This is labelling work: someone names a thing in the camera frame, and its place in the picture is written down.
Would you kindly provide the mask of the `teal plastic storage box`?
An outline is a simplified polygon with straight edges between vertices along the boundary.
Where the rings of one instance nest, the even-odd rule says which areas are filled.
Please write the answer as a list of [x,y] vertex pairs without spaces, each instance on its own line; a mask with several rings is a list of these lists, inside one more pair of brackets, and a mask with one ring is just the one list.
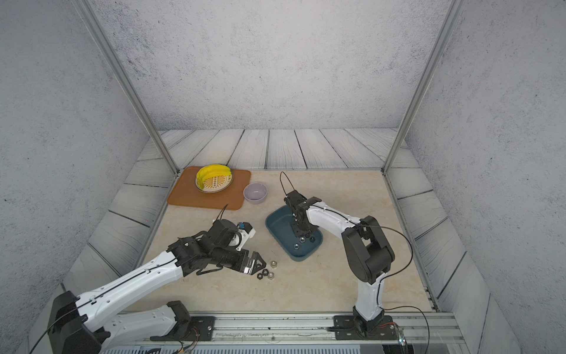
[[[296,261],[302,262],[309,258],[323,243],[324,236],[320,230],[316,230],[310,237],[315,237],[315,242],[310,242],[310,237],[305,237],[305,243],[300,243],[291,229],[290,222],[293,215],[288,206],[281,206],[272,212],[266,219],[265,225],[269,233],[274,237],[277,243],[287,252],[289,257]],[[293,247],[295,244],[300,246],[299,250]]]

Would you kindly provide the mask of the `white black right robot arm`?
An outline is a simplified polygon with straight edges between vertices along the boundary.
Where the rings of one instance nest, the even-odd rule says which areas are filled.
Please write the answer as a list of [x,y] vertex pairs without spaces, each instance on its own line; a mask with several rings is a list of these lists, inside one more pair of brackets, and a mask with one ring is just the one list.
[[[290,227],[297,238],[312,237],[320,228],[327,230],[343,243],[350,270],[358,279],[358,298],[353,308],[353,320],[360,332],[370,332],[384,326],[383,307],[385,280],[406,270],[414,262],[414,248],[407,236],[391,227],[383,227],[371,215],[357,218],[343,214],[317,197],[306,198],[296,189],[284,191],[284,203],[290,208],[293,220]],[[403,237],[410,249],[407,265],[391,272],[396,255],[384,231]]]

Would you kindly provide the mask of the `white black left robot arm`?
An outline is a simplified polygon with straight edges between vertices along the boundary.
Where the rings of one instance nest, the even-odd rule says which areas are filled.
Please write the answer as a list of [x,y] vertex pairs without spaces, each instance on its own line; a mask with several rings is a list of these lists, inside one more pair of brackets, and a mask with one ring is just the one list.
[[52,304],[45,331],[53,353],[101,353],[141,339],[183,343],[199,337],[198,323],[184,304],[171,301],[149,311],[125,313],[134,302],[190,274],[230,269],[253,275],[266,267],[258,252],[244,248],[256,230],[221,215],[207,231],[183,237],[157,257],[94,290],[67,291]]

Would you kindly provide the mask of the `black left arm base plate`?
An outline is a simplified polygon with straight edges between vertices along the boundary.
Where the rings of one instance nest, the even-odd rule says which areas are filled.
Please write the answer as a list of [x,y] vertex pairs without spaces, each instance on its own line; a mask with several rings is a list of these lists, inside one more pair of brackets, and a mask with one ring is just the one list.
[[152,342],[210,342],[216,317],[175,319],[172,330],[164,336],[151,336]]

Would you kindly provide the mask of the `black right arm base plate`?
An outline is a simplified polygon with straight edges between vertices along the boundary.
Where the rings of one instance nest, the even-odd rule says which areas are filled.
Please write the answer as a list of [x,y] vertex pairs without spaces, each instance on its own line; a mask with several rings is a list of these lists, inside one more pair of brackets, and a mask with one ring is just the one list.
[[390,316],[378,316],[366,321],[354,315],[334,316],[333,326],[327,329],[337,340],[396,341],[399,335]]

